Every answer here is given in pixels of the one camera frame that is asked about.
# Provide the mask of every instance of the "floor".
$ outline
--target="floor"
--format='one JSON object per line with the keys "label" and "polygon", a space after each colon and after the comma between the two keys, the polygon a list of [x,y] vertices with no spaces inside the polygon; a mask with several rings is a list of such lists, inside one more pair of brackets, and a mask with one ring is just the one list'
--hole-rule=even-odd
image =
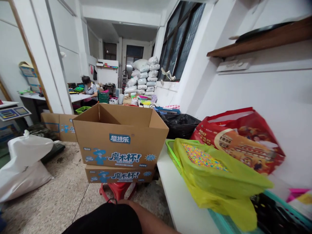
{"label": "floor", "polygon": [[[99,195],[100,184],[87,181],[78,144],[64,144],[65,150],[46,164],[55,179],[8,202],[2,215],[7,227],[2,234],[60,234],[105,202]],[[155,181],[141,185],[131,200],[173,226],[164,190]]]}

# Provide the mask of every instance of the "digital scale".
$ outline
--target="digital scale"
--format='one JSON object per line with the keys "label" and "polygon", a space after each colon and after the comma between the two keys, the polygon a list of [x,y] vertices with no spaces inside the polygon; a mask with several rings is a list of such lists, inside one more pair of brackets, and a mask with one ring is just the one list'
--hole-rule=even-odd
{"label": "digital scale", "polygon": [[30,111],[25,107],[11,107],[0,110],[0,120],[9,121],[31,115]]}

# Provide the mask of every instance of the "fan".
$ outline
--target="fan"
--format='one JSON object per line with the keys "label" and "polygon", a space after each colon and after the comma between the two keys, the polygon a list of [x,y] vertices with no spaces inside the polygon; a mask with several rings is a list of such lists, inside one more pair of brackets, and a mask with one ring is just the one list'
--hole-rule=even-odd
{"label": "fan", "polygon": [[171,82],[175,80],[175,76],[172,76],[170,71],[165,72],[163,68],[161,68],[162,74],[165,75]]}

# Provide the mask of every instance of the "green plastic bag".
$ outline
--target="green plastic bag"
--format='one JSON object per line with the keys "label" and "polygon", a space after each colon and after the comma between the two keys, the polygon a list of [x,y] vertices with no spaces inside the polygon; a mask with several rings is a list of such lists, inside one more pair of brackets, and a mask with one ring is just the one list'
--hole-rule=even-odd
{"label": "green plastic bag", "polygon": [[[208,153],[228,172],[192,163],[182,143]],[[176,138],[173,151],[181,163],[182,177],[200,208],[229,215],[242,231],[256,229],[257,217],[250,196],[272,188],[271,181],[213,146]]]}

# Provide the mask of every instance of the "red plastic stool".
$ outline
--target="red plastic stool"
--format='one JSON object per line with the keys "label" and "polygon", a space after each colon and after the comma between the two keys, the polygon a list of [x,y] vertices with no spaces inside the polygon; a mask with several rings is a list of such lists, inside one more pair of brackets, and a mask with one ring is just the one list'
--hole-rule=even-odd
{"label": "red plastic stool", "polygon": [[[115,199],[117,201],[119,201],[119,200],[124,199],[124,195],[125,195],[127,189],[130,187],[131,183],[109,183],[107,185],[113,191]],[[101,187],[100,187],[99,192],[100,192],[100,195],[103,196],[106,201],[108,201],[109,198],[107,197],[103,186],[104,186],[103,183],[101,183]],[[133,196],[136,189],[137,189],[137,183],[135,183],[135,186],[134,186],[131,194],[129,195],[128,200]]]}

